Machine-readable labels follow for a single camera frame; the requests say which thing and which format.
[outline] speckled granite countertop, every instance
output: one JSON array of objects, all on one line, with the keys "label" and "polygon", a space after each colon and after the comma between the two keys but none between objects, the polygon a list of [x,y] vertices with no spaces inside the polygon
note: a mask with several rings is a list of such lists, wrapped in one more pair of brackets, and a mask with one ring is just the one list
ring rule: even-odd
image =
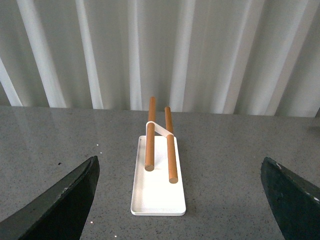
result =
[{"label": "speckled granite countertop", "polygon": [[[165,126],[164,112],[156,117]],[[0,106],[0,221],[94,155],[100,177],[82,240],[283,240],[260,180],[264,157],[320,186],[320,118],[173,112],[186,213],[134,216],[147,118],[144,111]]]}]

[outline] white curtain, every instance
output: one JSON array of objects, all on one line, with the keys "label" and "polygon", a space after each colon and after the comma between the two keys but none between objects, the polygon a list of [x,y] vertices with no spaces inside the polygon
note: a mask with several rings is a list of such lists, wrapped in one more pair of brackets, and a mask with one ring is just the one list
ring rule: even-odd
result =
[{"label": "white curtain", "polygon": [[1,0],[0,105],[314,117],[320,0]]}]

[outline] white tray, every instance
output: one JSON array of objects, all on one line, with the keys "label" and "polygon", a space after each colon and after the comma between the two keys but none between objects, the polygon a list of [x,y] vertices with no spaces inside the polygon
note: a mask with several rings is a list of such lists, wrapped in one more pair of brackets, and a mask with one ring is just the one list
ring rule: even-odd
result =
[{"label": "white tray", "polygon": [[154,170],[145,170],[146,136],[140,136],[133,180],[131,213],[139,216],[182,216],[186,212],[177,139],[174,138],[178,182],[169,182],[167,139],[154,137]]}]

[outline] black metal jaw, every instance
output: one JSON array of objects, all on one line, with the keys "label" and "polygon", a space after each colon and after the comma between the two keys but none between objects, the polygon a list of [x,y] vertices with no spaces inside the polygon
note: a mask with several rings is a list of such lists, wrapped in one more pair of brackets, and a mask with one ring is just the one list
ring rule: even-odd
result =
[{"label": "black metal jaw", "polygon": [[320,188],[268,157],[261,182],[286,240],[320,240]]},{"label": "black metal jaw", "polygon": [[0,240],[79,240],[100,174],[90,157],[28,205],[0,223]]}]

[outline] white stand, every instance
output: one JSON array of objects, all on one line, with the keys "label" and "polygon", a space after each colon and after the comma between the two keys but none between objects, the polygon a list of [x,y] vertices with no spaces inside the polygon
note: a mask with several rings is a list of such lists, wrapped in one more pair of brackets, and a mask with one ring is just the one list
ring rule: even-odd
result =
[{"label": "white stand", "polygon": [[[155,131],[167,131],[155,123]],[[154,170],[145,170],[146,136],[140,136],[133,180],[131,212],[138,216],[182,216],[186,212],[177,139],[174,138],[178,182],[169,182],[167,139],[154,137]]]}]

